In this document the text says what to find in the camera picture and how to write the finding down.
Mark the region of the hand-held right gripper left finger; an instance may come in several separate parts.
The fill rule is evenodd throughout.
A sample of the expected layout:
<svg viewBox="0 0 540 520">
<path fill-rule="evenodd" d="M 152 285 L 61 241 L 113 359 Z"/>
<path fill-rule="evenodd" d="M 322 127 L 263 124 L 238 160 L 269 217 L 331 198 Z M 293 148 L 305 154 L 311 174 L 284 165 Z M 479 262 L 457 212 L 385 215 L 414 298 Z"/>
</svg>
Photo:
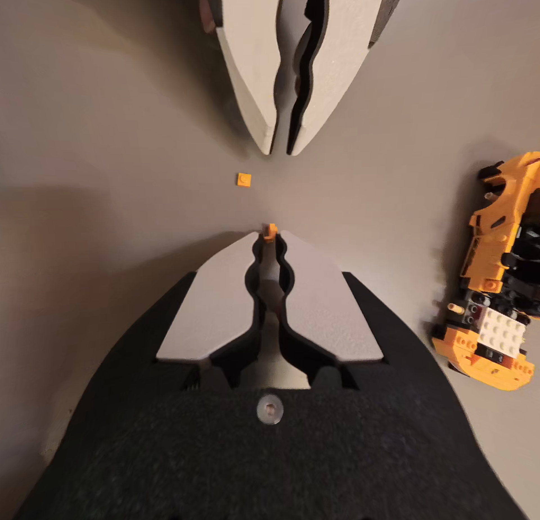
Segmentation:
<svg viewBox="0 0 540 520">
<path fill-rule="evenodd" d="M 157 360 L 219 368 L 237 388 L 258 359 L 266 306 L 259 297 L 264 239 L 250 232 L 208 259 L 157 351 Z"/>
</svg>

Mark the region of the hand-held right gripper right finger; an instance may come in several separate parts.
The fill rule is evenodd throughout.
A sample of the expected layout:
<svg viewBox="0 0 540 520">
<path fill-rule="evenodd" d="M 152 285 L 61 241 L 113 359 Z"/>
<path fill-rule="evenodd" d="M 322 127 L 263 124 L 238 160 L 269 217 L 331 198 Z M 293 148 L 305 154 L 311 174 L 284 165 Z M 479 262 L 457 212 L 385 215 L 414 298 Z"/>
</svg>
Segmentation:
<svg viewBox="0 0 540 520">
<path fill-rule="evenodd" d="M 349 384 L 347 368 L 383 361 L 383 352 L 341 269 L 320 250 L 284 230 L 275 239 L 283 292 L 279 348 L 313 385 L 332 368 Z"/>
</svg>

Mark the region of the orange lego car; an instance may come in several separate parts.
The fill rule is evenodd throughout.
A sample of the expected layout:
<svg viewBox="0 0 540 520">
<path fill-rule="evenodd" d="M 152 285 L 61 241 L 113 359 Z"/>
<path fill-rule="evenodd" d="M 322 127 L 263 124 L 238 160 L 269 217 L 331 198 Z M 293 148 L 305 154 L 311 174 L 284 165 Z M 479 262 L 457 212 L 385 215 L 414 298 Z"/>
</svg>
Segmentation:
<svg viewBox="0 0 540 520">
<path fill-rule="evenodd" d="M 477 177 L 487 204 L 469 220 L 460 282 L 432 341 L 455 370 L 510 392 L 535 374 L 523 343 L 539 320 L 539 152 L 484 167 Z"/>
</svg>

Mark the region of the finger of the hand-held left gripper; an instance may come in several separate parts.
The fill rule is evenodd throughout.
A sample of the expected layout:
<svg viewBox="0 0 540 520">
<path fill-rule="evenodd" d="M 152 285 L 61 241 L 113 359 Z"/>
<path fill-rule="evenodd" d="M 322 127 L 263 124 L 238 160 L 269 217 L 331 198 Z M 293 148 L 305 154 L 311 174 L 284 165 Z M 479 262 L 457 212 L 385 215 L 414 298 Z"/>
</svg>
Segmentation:
<svg viewBox="0 0 540 520">
<path fill-rule="evenodd" d="M 383 0 L 307 0 L 294 61 L 297 98 L 287 154 L 298 155 L 334 112 L 368 54 Z"/>
<path fill-rule="evenodd" d="M 283 0 L 221 0 L 217 26 L 240 114 L 264 155 L 272 151 L 278 113 L 275 80 L 281 64 L 277 19 Z"/>
</svg>

